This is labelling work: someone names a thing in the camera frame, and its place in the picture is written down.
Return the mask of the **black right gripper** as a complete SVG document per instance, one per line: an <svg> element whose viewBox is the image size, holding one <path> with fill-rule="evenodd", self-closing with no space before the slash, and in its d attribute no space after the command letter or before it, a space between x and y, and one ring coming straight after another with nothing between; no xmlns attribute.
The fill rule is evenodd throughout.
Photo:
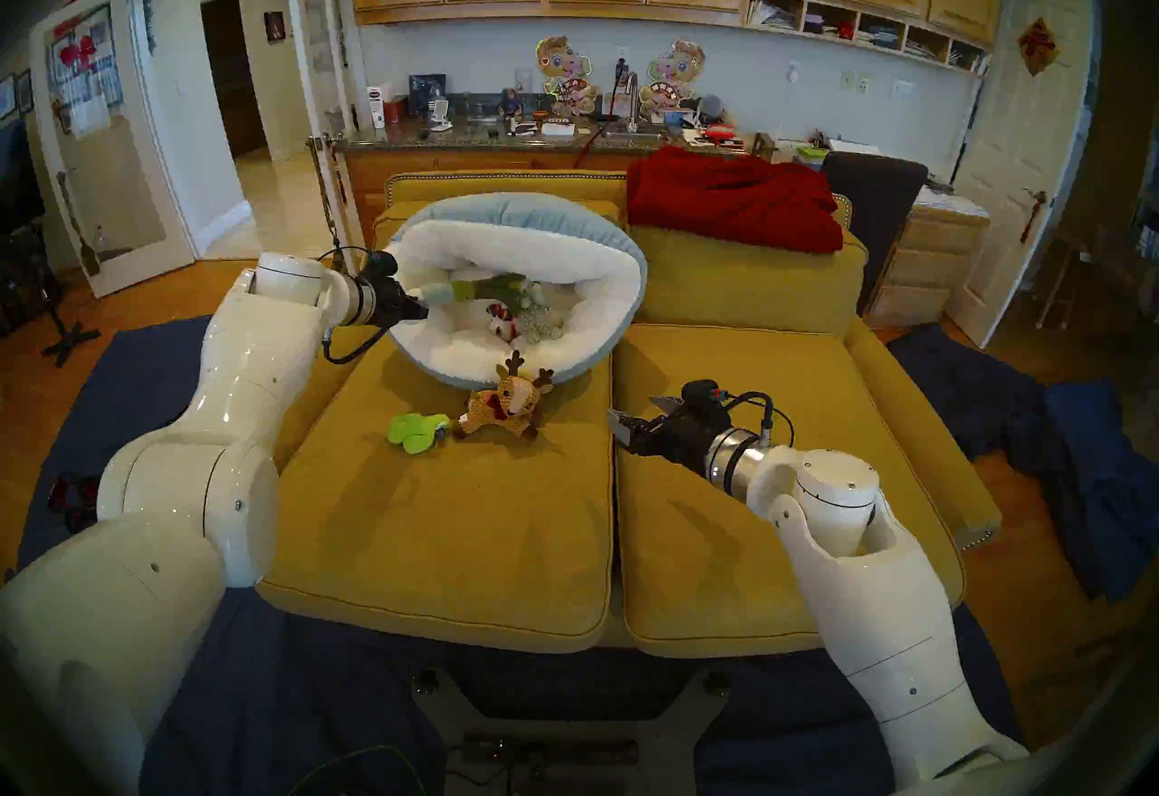
<svg viewBox="0 0 1159 796"><path fill-rule="evenodd" d="M685 415L685 402L677 396L650 396L662 412L648 421L620 410L608 410L614 440L629 454L659 457L686 469L706 469L712 446L726 432L726 423Z"/></svg>

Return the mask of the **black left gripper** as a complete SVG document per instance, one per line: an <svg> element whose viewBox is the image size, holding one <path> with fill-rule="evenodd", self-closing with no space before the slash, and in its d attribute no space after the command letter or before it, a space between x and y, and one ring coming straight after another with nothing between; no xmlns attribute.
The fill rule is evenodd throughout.
<svg viewBox="0 0 1159 796"><path fill-rule="evenodd" d="M400 323L421 322L429 316L427 305L418 297L408 294L393 277L373 280L372 292L372 324L381 330L389 330Z"/></svg>

